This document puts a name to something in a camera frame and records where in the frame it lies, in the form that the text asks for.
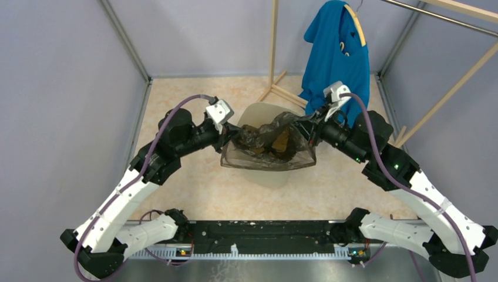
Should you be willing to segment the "dark translucent trash bag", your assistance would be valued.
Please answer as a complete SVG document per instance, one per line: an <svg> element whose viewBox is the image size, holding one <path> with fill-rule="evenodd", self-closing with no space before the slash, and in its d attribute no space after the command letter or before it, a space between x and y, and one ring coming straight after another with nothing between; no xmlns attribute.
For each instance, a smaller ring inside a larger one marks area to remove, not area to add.
<svg viewBox="0 0 498 282"><path fill-rule="evenodd" d="M238 133L224 145L222 167L286 172L315 166L315 149L298 130L300 117L282 112L270 123L259 127L242 125Z"/></svg>

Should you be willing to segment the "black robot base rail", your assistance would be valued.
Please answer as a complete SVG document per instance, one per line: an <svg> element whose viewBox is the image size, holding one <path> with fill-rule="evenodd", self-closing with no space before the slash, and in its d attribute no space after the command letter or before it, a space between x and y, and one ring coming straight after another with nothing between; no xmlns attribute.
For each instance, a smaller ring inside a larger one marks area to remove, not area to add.
<svg viewBox="0 0 498 282"><path fill-rule="evenodd" d="M168 243L186 244L194 254L332 254L338 247L363 244L360 232L329 220L191 221Z"/></svg>

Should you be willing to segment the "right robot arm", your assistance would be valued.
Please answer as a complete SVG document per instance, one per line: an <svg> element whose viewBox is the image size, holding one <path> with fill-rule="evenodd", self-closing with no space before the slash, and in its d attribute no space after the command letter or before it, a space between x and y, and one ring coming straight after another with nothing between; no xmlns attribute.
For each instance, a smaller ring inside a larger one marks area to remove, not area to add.
<svg viewBox="0 0 498 282"><path fill-rule="evenodd" d="M497 228L482 226L465 216L428 179L405 151L389 144L393 129L373 110L361 113L352 126L340 122L327 108L300 117L294 125L310 144L325 142L365 166L363 175L383 191L407 204L424 222L422 227L399 223L365 209L354 209L346 220L348 240L363 238L395 244L427 259L453 278L482 272L497 243Z"/></svg>

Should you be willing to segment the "cream plastic trash bin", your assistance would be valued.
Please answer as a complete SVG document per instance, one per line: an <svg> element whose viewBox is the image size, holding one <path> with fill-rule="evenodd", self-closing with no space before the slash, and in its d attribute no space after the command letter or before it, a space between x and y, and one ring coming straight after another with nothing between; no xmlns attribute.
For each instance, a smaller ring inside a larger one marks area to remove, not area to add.
<svg viewBox="0 0 498 282"><path fill-rule="evenodd" d="M241 115L237 125L250 125L259 127L270 123L282 112L292 112L301 116L304 111L301 108L289 109L283 106L273 105L265 102L255 102L249 105ZM286 184L290 172L268 172L260 170L239 169L243 178L251 183L269 189L277 189Z"/></svg>

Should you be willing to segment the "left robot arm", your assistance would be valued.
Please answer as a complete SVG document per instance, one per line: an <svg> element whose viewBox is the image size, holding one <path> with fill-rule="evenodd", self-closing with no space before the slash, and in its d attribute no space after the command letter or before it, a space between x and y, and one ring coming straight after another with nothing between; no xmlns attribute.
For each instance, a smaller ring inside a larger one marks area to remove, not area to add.
<svg viewBox="0 0 498 282"><path fill-rule="evenodd" d="M238 131L229 122L233 114L227 106L208 106L203 122L196 125L186 109L167 112L155 139L139 150L111 195L85 223L61 234L61 241L75 255L82 280L108 280L134 253L161 241L185 241L189 221L178 209L161 212L135 227L126 227L126 222L179 170L182 157L209 146L220 151Z"/></svg>

